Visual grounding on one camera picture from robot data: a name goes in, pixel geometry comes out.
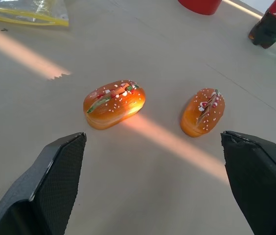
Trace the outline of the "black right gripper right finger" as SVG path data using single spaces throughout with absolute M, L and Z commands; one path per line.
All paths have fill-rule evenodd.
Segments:
M 255 235 L 276 235 L 276 144 L 234 131 L 221 133 L 233 196 Z

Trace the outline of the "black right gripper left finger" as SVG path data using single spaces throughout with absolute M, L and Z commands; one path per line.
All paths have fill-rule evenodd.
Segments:
M 46 145 L 0 200 L 0 235 L 63 235 L 78 193 L 87 136 Z

